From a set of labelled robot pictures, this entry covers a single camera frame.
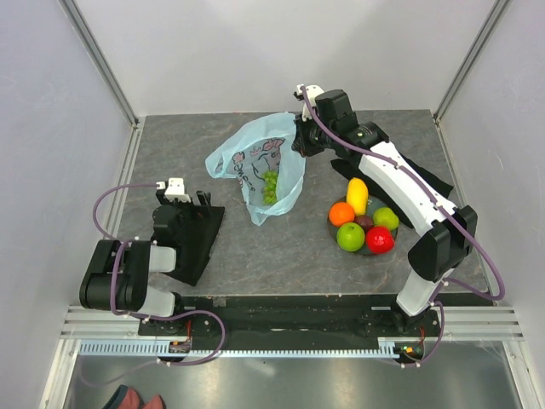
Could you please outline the light blue plastic bag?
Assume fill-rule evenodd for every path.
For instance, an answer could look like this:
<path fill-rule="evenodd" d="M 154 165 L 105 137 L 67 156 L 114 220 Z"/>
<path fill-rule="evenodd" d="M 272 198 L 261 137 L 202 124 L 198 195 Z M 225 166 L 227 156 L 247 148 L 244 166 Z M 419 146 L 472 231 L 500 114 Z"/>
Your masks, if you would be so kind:
<path fill-rule="evenodd" d="M 291 149 L 294 139 L 295 114 L 269 114 L 243 125 L 205 159 L 211 177 L 238 181 L 256 226 L 270 216 L 289 212 L 301 194 L 306 160 Z M 263 176 L 269 170 L 278 172 L 277 202 L 273 205 L 263 202 Z"/>

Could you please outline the green grape bunch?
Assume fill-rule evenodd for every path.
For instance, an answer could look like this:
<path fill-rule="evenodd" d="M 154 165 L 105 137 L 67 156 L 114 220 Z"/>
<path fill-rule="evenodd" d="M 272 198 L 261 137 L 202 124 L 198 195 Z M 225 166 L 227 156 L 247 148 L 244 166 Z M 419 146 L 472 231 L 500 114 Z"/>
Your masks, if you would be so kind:
<path fill-rule="evenodd" d="M 263 202 L 265 205 L 274 205 L 277 202 L 278 172 L 276 170 L 266 171 L 263 180 L 265 182 Z"/>

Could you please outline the yellow mango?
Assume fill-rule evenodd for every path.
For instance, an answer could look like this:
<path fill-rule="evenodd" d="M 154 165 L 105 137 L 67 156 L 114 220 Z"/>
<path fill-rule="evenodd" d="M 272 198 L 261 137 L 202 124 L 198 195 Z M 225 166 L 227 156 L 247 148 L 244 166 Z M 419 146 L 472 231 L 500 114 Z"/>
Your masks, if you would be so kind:
<path fill-rule="evenodd" d="M 347 185 L 346 201 L 352 206 L 356 216 L 363 216 L 367 211 L 369 191 L 365 182 L 352 178 Z"/>

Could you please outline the green apple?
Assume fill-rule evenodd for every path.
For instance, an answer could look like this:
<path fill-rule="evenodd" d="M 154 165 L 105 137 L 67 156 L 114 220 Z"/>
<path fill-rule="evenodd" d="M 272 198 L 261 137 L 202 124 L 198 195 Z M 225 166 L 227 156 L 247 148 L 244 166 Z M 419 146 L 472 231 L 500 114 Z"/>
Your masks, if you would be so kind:
<path fill-rule="evenodd" d="M 359 251 L 364 246 L 365 232 L 357 223 L 345 223 L 337 230 L 336 242 L 345 251 Z"/>

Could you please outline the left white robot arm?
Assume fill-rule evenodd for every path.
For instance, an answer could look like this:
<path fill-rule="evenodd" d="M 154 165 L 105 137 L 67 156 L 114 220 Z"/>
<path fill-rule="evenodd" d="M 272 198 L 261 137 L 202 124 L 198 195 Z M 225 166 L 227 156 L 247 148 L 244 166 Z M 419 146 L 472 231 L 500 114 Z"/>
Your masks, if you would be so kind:
<path fill-rule="evenodd" d="M 198 191 L 198 202 L 183 194 L 156 191 L 159 206 L 152 213 L 149 240 L 115 238 L 97 242 L 82 284 L 79 301 L 84 308 L 114 314 L 158 317 L 169 335 L 186 328 L 181 296 L 148 284 L 151 273 L 164 274 L 196 286 L 208 266 L 225 208 L 211 204 L 211 193 Z"/>

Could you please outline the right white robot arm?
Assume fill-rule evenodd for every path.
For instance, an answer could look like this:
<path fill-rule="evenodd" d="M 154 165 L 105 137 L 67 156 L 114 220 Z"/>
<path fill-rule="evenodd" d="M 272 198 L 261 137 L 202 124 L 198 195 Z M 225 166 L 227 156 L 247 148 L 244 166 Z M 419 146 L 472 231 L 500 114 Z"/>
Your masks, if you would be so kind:
<path fill-rule="evenodd" d="M 370 182 L 371 195 L 392 205 L 419 236 L 408 252 L 410 275 L 389 316 L 396 333 L 410 335 L 420 326 L 420 314 L 439 292 L 441 280 L 471 253 L 477 214 L 470 206 L 452 203 L 450 186 L 407 160 L 377 124 L 361 124 L 343 90 L 300 84 L 294 96 L 303 108 L 295 118 L 293 150 L 303 157 L 333 150 L 345 167 L 343 175 L 360 175 Z"/>

